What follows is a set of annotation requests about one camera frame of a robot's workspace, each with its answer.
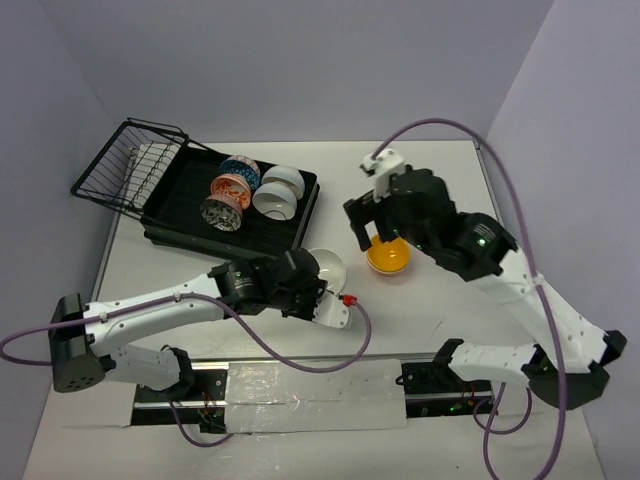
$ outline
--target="gray wall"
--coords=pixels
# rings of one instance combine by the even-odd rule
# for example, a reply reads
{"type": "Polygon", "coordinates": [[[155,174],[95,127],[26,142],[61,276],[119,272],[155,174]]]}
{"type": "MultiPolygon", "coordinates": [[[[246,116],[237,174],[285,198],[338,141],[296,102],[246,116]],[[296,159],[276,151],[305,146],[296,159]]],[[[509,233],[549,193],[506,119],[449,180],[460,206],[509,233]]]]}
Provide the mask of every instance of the gray wall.
{"type": "MultiPolygon", "coordinates": [[[[110,218],[69,187],[115,129],[36,0],[0,5],[0,337],[91,292],[110,218]]],[[[48,355],[45,335],[10,351],[48,355]]],[[[22,477],[51,381],[0,362],[0,477],[22,477]]]]}
{"type": "Polygon", "coordinates": [[[430,115],[486,133],[552,0],[41,3],[115,121],[300,141],[379,139],[430,115]]]}
{"type": "Polygon", "coordinates": [[[540,269],[586,318],[629,339],[604,398],[586,408],[609,480],[640,472],[639,25],[637,0],[556,1],[489,134],[540,269]]]}

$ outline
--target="dish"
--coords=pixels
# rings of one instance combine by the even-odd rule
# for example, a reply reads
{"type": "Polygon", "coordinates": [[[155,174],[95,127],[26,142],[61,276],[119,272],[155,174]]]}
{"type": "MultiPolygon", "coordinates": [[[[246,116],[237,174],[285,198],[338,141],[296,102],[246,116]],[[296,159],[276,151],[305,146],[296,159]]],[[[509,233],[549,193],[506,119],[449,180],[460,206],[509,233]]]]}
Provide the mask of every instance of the dish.
{"type": "Polygon", "coordinates": [[[223,193],[235,198],[243,210],[251,205],[251,187],[240,175],[227,173],[220,175],[211,182],[211,193],[223,193]]]}
{"type": "Polygon", "coordinates": [[[233,232],[242,223],[242,207],[235,198],[223,193],[208,196],[200,205],[200,215],[223,232],[233,232]]]}
{"type": "Polygon", "coordinates": [[[318,277],[327,281],[327,290],[334,294],[342,292],[347,283],[347,269],[338,254],[326,248],[312,248],[309,253],[318,262],[318,277]]]}
{"type": "Polygon", "coordinates": [[[244,177],[251,187],[251,190],[257,190],[260,187],[260,174],[256,173],[251,165],[240,162],[238,160],[228,158],[220,164],[220,173],[234,173],[244,177]]]}
{"type": "Polygon", "coordinates": [[[298,201],[285,185],[279,182],[266,183],[253,194],[253,206],[273,220],[291,220],[296,214],[298,201]]]}
{"type": "Polygon", "coordinates": [[[409,245],[401,238],[382,243],[380,236],[371,238],[371,248],[367,250],[367,262],[376,272],[384,275],[399,273],[409,264],[409,245]]]}
{"type": "Polygon", "coordinates": [[[285,184],[300,200],[304,196],[304,179],[297,168],[288,165],[276,165],[267,170],[262,177],[262,184],[280,182],[285,184]]]}
{"type": "Polygon", "coordinates": [[[251,169],[256,172],[258,176],[260,176],[260,167],[258,167],[258,164],[255,160],[252,160],[249,157],[245,157],[244,155],[231,155],[229,158],[227,158],[227,160],[235,160],[236,162],[241,162],[249,165],[251,169]]]}

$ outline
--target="tabletop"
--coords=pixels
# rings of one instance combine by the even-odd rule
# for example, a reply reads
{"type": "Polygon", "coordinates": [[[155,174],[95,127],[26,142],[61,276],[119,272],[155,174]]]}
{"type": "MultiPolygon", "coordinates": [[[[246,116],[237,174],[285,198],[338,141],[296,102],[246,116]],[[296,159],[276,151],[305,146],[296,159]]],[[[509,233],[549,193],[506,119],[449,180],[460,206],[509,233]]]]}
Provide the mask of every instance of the tabletop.
{"type": "MultiPolygon", "coordinates": [[[[320,196],[302,246],[331,249],[344,261],[345,292],[358,296],[372,319],[369,355],[428,355],[453,337],[497,345],[531,341],[492,299],[416,250],[398,276],[381,276],[368,267],[342,204],[371,189],[358,166],[376,142],[211,146],[317,174],[320,196]]],[[[444,178],[459,210],[498,215],[472,142],[408,141],[394,148],[415,168],[430,168],[444,178]]],[[[222,261],[154,246],[138,222],[121,216],[114,221],[94,299],[118,300],[176,285],[222,261]]],[[[275,311],[248,322],[273,348],[293,357],[349,355],[364,335],[357,317],[349,331],[281,318],[275,311]]],[[[234,322],[189,325],[136,342],[156,349],[166,343],[194,359],[266,357],[234,322]]],[[[103,383],[72,395],[51,392],[25,478],[488,478],[481,431],[468,417],[410,419],[407,428],[394,430],[240,435],[221,448],[200,450],[186,444],[175,427],[128,427],[134,388],[103,383]]],[[[500,421],[521,413],[523,399],[523,392],[508,389],[500,421]]],[[[523,471],[533,476],[548,455],[556,413],[541,402],[534,412],[521,432],[492,443],[505,478],[522,478],[523,471]]],[[[567,477],[603,478],[581,411],[568,417],[564,448],[549,478],[567,477]]]]}

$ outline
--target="plastic wrap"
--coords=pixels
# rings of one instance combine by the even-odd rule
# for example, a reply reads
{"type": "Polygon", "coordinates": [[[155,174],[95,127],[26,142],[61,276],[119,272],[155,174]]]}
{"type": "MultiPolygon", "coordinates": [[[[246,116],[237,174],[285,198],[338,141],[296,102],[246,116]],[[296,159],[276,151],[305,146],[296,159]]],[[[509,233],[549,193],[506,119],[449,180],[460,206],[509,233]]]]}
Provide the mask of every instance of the plastic wrap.
{"type": "MultiPolygon", "coordinates": [[[[320,367],[335,362],[313,362],[320,367]]],[[[398,360],[312,374],[280,363],[231,364],[225,423],[232,433],[371,430],[406,426],[398,360]]]]}

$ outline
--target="white bowl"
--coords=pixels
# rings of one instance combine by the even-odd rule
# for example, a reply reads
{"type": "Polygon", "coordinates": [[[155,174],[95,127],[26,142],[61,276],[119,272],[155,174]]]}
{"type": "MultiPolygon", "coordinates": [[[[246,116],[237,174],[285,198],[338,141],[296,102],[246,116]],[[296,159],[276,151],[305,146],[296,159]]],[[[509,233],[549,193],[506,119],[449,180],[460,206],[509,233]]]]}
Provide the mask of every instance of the white bowl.
{"type": "Polygon", "coordinates": [[[258,188],[252,203],[256,210],[273,220],[291,220],[298,208],[296,196],[279,182],[266,183],[258,188]]]}
{"type": "Polygon", "coordinates": [[[304,195],[304,179],[297,168],[288,165],[276,165],[267,170],[262,177],[262,184],[280,182],[289,187],[298,200],[304,195]]]}
{"type": "Polygon", "coordinates": [[[312,248],[309,253],[318,262],[318,277],[327,281],[327,289],[336,295],[341,293],[347,283],[347,269],[337,253],[326,248],[312,248]]]}

